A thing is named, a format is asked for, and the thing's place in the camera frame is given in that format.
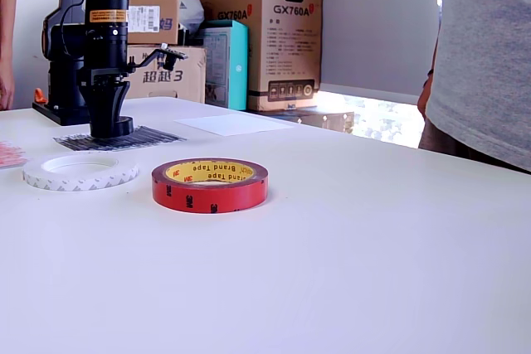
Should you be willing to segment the bystander hand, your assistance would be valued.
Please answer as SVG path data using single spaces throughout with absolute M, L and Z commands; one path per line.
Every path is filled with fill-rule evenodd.
M 15 83 L 11 75 L 1 77 L 0 83 L 1 92 L 1 111 L 10 110 L 13 104 Z

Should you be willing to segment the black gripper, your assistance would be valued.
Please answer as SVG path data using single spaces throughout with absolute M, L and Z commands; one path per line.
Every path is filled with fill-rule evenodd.
M 126 77 L 136 71 L 135 64 L 94 68 L 84 65 L 77 72 L 77 84 L 90 116 L 93 138 L 118 138 L 131 134 L 131 118 L 121 116 L 121 108 L 130 87 Z

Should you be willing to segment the person's right hand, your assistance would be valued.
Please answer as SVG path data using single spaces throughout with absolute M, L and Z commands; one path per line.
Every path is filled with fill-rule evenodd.
M 418 98 L 417 101 L 417 109 L 420 112 L 421 116 L 425 119 L 426 118 L 426 106 L 427 102 L 431 95 L 431 83 L 432 83 L 432 75 L 429 75 L 426 79 L 424 85 L 422 86 L 422 92 L 421 95 Z

